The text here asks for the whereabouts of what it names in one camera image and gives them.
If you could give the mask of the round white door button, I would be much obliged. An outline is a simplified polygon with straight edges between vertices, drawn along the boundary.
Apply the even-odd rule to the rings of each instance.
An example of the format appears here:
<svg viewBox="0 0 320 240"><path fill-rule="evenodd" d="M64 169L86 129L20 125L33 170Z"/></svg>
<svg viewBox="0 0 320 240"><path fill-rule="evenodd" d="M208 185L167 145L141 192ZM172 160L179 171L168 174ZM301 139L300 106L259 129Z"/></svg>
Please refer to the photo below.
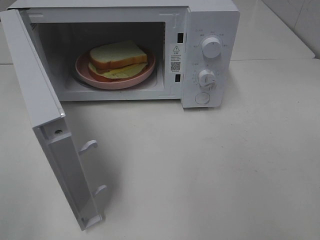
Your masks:
<svg viewBox="0 0 320 240"><path fill-rule="evenodd" d="M205 105L210 101L210 95L206 92L201 92L195 96L195 102L200 105Z"/></svg>

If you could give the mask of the white lower timer knob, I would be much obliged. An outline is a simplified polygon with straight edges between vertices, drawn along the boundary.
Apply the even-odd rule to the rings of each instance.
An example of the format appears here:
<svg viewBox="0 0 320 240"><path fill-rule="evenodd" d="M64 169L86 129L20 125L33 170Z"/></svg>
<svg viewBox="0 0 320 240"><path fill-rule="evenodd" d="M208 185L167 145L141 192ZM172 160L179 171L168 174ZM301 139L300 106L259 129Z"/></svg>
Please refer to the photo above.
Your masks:
<svg viewBox="0 0 320 240"><path fill-rule="evenodd" d="M216 75L209 69L204 69L198 74L198 83L202 88L211 87L216 81Z"/></svg>

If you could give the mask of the white upper power knob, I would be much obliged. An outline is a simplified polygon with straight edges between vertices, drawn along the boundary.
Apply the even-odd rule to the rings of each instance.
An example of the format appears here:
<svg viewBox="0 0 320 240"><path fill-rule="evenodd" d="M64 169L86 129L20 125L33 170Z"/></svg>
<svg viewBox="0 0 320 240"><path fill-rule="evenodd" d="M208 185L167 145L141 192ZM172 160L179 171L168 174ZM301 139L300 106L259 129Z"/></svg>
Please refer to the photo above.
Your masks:
<svg viewBox="0 0 320 240"><path fill-rule="evenodd" d="M211 36L202 41L201 48L206 58L213 59L221 53L222 44L216 36Z"/></svg>

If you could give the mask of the toy bread sandwich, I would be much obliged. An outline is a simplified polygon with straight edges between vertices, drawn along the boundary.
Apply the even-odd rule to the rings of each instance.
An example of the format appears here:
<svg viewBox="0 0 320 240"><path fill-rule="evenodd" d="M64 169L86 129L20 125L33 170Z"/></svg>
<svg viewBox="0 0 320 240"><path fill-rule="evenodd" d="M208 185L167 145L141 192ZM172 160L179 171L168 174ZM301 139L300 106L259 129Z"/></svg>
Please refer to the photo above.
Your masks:
<svg viewBox="0 0 320 240"><path fill-rule="evenodd" d="M99 82L126 80L148 66L148 55L131 40L92 48L88 58L88 72Z"/></svg>

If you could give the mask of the white microwave oven body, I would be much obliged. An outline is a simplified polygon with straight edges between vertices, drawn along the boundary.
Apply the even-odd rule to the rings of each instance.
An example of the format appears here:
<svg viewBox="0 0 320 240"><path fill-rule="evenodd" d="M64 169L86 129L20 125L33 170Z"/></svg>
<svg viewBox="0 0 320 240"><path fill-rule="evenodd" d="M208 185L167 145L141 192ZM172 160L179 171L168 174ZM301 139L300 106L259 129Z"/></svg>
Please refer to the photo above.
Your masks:
<svg viewBox="0 0 320 240"><path fill-rule="evenodd" d="M7 10L26 11L39 39L59 101L179 99L184 108L218 107L222 102L240 12L231 0L17 0ZM205 38L217 37L221 53L207 58ZM91 48L132 40L156 56L162 88L140 90L67 89L77 57ZM198 74L211 70L211 87ZM210 101L195 97L208 93Z"/></svg>

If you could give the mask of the white microwave door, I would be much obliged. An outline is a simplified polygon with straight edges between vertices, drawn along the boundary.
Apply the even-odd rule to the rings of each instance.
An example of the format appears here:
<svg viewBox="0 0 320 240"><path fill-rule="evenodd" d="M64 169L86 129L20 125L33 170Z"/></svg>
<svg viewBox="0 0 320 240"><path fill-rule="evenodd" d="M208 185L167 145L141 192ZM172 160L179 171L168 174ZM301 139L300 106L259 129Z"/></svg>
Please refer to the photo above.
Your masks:
<svg viewBox="0 0 320 240"><path fill-rule="evenodd" d="M53 75L38 25L31 22L26 10L5 10L0 18L32 130L80 229L85 230L104 218L96 195L106 185L90 190L80 158L90 148L96 148L97 141L90 140L80 149L76 147L66 114L50 81Z"/></svg>

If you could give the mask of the pink round plate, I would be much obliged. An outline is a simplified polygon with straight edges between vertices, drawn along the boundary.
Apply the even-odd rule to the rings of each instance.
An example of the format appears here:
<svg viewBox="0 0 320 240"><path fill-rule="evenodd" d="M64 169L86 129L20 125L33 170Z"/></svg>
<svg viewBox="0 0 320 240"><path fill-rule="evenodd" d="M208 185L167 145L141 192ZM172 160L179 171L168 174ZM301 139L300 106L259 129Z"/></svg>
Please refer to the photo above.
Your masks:
<svg viewBox="0 0 320 240"><path fill-rule="evenodd" d="M111 79L104 76L99 76L97 78L98 75L89 68L90 60L88 53L84 53L78 57L75 62L75 70L78 74L78 78L91 87L102 90L122 90L130 88L144 82L154 71L156 65L155 55L146 48L143 49L143 51L147 54L147 65L137 75L129 78Z"/></svg>

